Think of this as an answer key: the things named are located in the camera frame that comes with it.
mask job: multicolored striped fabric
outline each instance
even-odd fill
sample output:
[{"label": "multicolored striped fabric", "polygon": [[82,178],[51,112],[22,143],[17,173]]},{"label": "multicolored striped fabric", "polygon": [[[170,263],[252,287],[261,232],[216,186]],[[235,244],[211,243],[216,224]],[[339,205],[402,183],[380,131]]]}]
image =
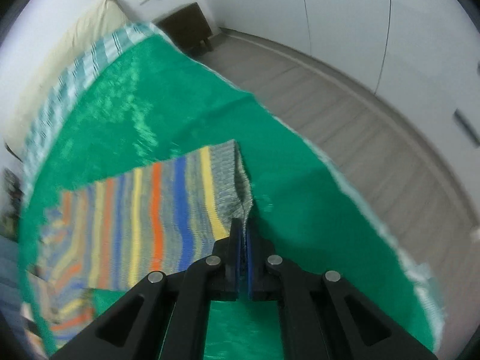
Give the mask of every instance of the multicolored striped fabric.
[{"label": "multicolored striped fabric", "polygon": [[150,271],[186,269],[250,207],[233,140],[62,192],[31,277],[57,345],[92,321],[90,289],[126,291]]},{"label": "multicolored striped fabric", "polygon": [[142,40],[158,34],[173,44],[153,23],[129,23],[92,44],[67,67],[50,90],[25,140],[22,203],[27,206],[38,173],[80,95],[115,59]]}]

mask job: dark wooden cabinet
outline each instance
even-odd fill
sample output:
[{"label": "dark wooden cabinet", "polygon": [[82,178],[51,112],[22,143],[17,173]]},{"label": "dark wooden cabinet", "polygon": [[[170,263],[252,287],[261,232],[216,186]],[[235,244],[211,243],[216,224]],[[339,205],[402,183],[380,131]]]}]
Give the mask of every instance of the dark wooden cabinet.
[{"label": "dark wooden cabinet", "polygon": [[173,13],[155,23],[172,39],[182,51],[198,46],[201,41],[209,50],[212,49],[208,37],[212,30],[203,15],[198,3],[180,7]]}]

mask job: striped knitted cloth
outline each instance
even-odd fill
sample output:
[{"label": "striped knitted cloth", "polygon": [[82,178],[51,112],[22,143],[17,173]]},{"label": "striped knitted cloth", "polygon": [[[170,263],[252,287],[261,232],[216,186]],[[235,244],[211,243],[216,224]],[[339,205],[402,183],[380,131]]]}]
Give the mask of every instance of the striped knitted cloth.
[{"label": "striped knitted cloth", "polygon": [[233,140],[63,191],[46,215],[38,273],[30,275],[57,345],[92,321],[90,289],[126,291],[150,271],[186,269],[250,207]]}]

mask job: gray laminate floor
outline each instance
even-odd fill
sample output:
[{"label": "gray laminate floor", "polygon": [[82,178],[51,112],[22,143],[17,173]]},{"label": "gray laminate floor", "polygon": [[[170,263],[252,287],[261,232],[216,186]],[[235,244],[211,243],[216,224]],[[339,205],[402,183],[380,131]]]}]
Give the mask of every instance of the gray laminate floor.
[{"label": "gray laminate floor", "polygon": [[480,322],[480,244],[470,237],[478,224],[423,139],[360,86],[282,46],[220,35],[198,59],[323,149],[416,262],[430,265],[448,313],[438,356],[455,358]]}]

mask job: green bedsheet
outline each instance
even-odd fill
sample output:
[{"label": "green bedsheet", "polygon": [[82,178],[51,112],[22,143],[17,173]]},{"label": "green bedsheet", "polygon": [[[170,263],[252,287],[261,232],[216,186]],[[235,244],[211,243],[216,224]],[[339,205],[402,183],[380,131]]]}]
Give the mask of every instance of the green bedsheet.
[{"label": "green bedsheet", "polygon": [[[58,202],[61,189],[73,190],[229,139],[238,142],[251,180],[255,220],[277,252],[312,272],[339,271],[433,349],[428,314],[414,283],[396,252],[378,235],[379,225],[342,192],[328,162],[320,161],[253,95],[234,88],[159,36],[132,47],[108,66],[64,124],[22,215],[19,264],[25,300],[33,300],[25,269],[37,259],[43,212]],[[38,307],[34,315],[38,320]],[[43,320],[38,323],[51,354],[51,332]],[[275,305],[244,299],[236,304],[214,302],[205,358],[267,357],[282,358]]]}]

